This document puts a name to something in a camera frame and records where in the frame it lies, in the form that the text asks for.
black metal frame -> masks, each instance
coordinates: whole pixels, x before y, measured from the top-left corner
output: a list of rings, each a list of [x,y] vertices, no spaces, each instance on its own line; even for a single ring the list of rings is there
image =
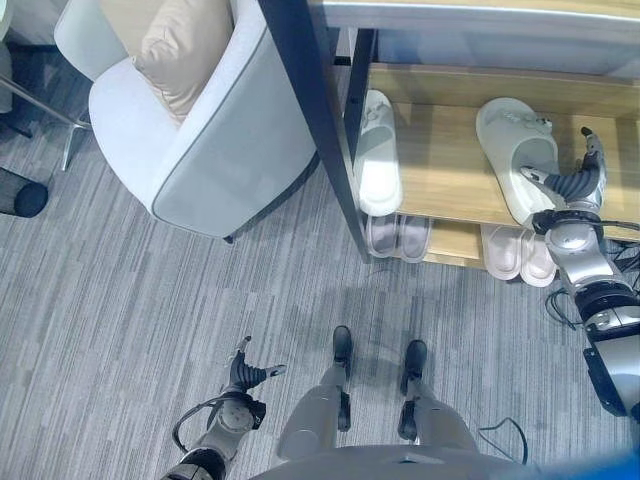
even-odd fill
[[[334,58],[329,33],[306,0],[258,0],[333,191],[364,262],[370,261],[362,214],[353,184],[353,158],[360,132],[374,30],[360,30],[352,62],[347,105],[342,112],[337,92],[327,81]]]
[[[351,153],[352,161],[355,160],[356,150],[358,149],[362,110],[369,84],[369,65],[371,65],[377,43],[377,33],[376,30],[358,30],[356,48],[353,52],[347,103],[344,108],[344,128],[347,133],[347,143],[349,144],[349,153]]]

black trash can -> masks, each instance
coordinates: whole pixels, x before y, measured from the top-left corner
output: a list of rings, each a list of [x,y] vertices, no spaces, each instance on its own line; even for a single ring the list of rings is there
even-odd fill
[[[31,218],[47,204],[49,191],[41,183],[0,167],[0,213]]]

black cable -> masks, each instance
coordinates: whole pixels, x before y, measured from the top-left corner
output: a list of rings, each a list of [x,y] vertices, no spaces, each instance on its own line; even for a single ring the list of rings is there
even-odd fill
[[[635,270],[640,269],[640,243],[637,242],[622,242],[617,241],[622,247],[620,252],[613,259],[613,263],[620,269],[621,273],[630,274]],[[625,256],[625,254],[629,251],[634,251],[633,255],[630,257]],[[640,296],[640,271],[636,274],[636,277],[631,283],[631,288],[636,293],[636,295]]]
[[[522,463],[522,465],[526,465],[527,464],[527,460],[529,459],[529,445],[527,444],[527,437],[525,436],[524,432],[522,431],[522,428],[520,428],[520,425],[518,425],[518,422],[516,422],[513,418],[511,418],[511,417],[503,418],[500,423],[498,423],[497,425],[495,425],[493,427],[482,427],[482,428],[479,428],[478,429],[478,435],[480,435],[480,438],[482,438],[485,442],[487,442],[493,448],[498,450],[501,454],[503,454],[509,460],[511,460],[512,462],[516,462],[516,460],[511,455],[509,455],[502,448],[500,448],[498,445],[496,445],[491,440],[489,440],[487,437],[485,437],[484,434],[482,433],[482,432],[488,432],[488,431],[492,431],[492,430],[498,430],[506,422],[509,422],[514,427],[516,427],[516,430],[518,430],[518,433],[520,434],[520,439],[522,440],[522,460],[520,461],[520,463]]]
[[[224,402],[225,400],[228,400],[228,399],[225,399],[224,396],[211,398],[206,402],[199,403],[198,405],[190,409],[187,413],[185,413],[182,417],[180,417],[180,420],[178,420],[176,424],[173,426],[173,430],[171,431],[171,438],[173,438],[173,442],[178,446],[178,448],[182,451],[182,453],[188,453],[187,448],[180,441],[180,427],[182,426],[182,424],[186,422],[189,418],[194,416],[196,413],[198,413],[200,410],[202,410],[203,408],[205,407],[213,408],[219,402]]]
[[[619,222],[617,220],[600,220],[593,221],[587,220],[586,218],[562,218],[555,222],[555,225],[559,225],[561,223],[582,223],[587,225],[593,225],[594,227],[620,227],[626,228],[628,230],[637,230],[640,231],[640,223],[635,222]]]
[[[571,330],[576,330],[576,326],[582,325],[581,322],[572,322],[569,317],[563,312],[562,308],[558,304],[558,298],[562,295],[569,296],[569,293],[564,288],[559,288],[551,292],[547,295],[547,298],[544,301],[544,307],[547,310],[549,316],[560,323],[561,325],[566,325]]]
[[[621,243],[623,243],[623,242],[619,242],[619,241],[616,241],[616,240],[611,240],[611,242],[616,244],[618,246],[618,248],[620,248],[620,250],[616,250],[615,252],[613,252],[613,251],[605,249],[605,253],[607,255],[616,255],[616,258],[617,258],[618,255],[620,255],[622,252],[625,251],[625,247],[624,247],[624,245],[621,245]]]

floor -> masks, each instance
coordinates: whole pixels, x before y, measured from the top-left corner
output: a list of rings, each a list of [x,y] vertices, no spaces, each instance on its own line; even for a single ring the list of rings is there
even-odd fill
[[[17,54],[16,78],[74,115],[89,82],[57,54]],[[59,170],[65,129],[16,102],[0,165],[46,182],[34,219],[0,215],[0,471],[3,478],[159,478],[180,458],[173,423],[214,396],[226,357],[286,363],[254,391],[267,417],[231,478],[272,465],[296,400],[328,366],[334,326],[356,342],[352,429],[340,445],[398,443],[398,364],[425,340],[426,375],[476,434],[506,416],[531,459],[549,464],[630,445],[626,419],[599,405],[586,340],[549,319],[549,289],[486,272],[398,260],[362,263],[322,166],[227,245],[154,221],[85,135]],[[204,415],[184,428],[193,440]],[[496,440],[520,454],[515,432]],[[483,452],[497,454],[484,442]]]

pair of slippers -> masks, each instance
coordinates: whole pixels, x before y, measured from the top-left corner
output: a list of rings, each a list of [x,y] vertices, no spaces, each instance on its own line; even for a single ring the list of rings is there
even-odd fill
[[[544,237],[530,230],[482,225],[482,250],[487,271],[500,280],[518,275],[534,287],[546,287],[556,275]]]
[[[397,255],[405,262],[424,260],[433,220],[426,217],[396,215],[367,218],[366,239],[369,253],[386,258]]]

